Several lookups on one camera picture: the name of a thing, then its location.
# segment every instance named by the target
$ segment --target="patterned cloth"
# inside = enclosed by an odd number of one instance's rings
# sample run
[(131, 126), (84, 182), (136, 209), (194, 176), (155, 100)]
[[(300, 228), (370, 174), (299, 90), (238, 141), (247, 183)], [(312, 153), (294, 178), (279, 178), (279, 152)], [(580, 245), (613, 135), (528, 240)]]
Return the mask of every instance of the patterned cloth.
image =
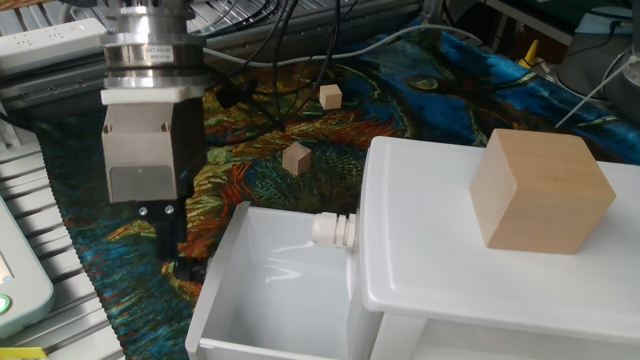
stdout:
[[(309, 87), (299, 86), (312, 82), (318, 67), (279, 70), (279, 92), (286, 94), (282, 109), (306, 98)], [(269, 71), (248, 78), (271, 84)], [(325, 81), (342, 89), (342, 108), (324, 111), (314, 96), (284, 133), (272, 131), (251, 107), (223, 110), (211, 94), (205, 97), (207, 136), (214, 146), (188, 203), (184, 256), (212, 254), (236, 205), (245, 200), (309, 213), (355, 211), (375, 136), (485, 146), (494, 128), (555, 131), (579, 101), (508, 60), (427, 31), (339, 62)], [(263, 95), (256, 100), (275, 112), (270, 87), (258, 90)], [(109, 204), (103, 119), (99, 112), (39, 125), (54, 195), (127, 358), (186, 359), (184, 340), (200, 286), (178, 281), (171, 266), (158, 264), (153, 230), (137, 220), (133, 205)], [(638, 128), (593, 106), (559, 132), (582, 136), (599, 160), (640, 164)], [(280, 166), (282, 150), (294, 141), (313, 150), (311, 169), (299, 177)]]

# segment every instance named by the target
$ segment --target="plastic connector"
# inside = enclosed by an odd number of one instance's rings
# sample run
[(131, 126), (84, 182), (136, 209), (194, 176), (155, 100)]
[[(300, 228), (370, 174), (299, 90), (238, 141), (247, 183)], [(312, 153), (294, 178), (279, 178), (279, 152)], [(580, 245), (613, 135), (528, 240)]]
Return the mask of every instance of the plastic connector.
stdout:
[(313, 219), (311, 241), (324, 247), (351, 250), (356, 243), (357, 215), (317, 214)]

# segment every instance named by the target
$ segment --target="power strip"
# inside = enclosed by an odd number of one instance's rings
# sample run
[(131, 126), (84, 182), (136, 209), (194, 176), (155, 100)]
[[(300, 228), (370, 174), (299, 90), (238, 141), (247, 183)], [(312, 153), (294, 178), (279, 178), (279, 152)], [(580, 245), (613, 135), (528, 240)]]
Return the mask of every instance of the power strip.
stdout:
[(84, 19), (0, 37), (0, 76), (99, 53), (105, 31), (97, 19)]

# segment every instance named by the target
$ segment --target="wooden cube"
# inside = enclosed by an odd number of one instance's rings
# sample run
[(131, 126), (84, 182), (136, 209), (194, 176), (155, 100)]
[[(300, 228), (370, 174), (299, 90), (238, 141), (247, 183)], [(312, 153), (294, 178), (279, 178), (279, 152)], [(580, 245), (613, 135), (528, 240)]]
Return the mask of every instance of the wooden cube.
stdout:
[(487, 247), (574, 254), (616, 195), (577, 136), (496, 129), (470, 187)]
[(300, 175), (311, 166), (311, 150), (293, 143), (282, 152), (282, 167), (294, 175)]
[(338, 85), (320, 86), (320, 104), (325, 110), (340, 109), (342, 107), (342, 91)]

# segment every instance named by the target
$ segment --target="green button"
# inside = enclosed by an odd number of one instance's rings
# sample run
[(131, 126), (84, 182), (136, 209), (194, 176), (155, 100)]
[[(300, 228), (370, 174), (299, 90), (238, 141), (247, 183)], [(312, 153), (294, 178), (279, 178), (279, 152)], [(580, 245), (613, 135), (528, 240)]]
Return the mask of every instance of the green button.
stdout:
[(0, 315), (4, 314), (11, 308), (11, 298), (7, 295), (0, 295)]

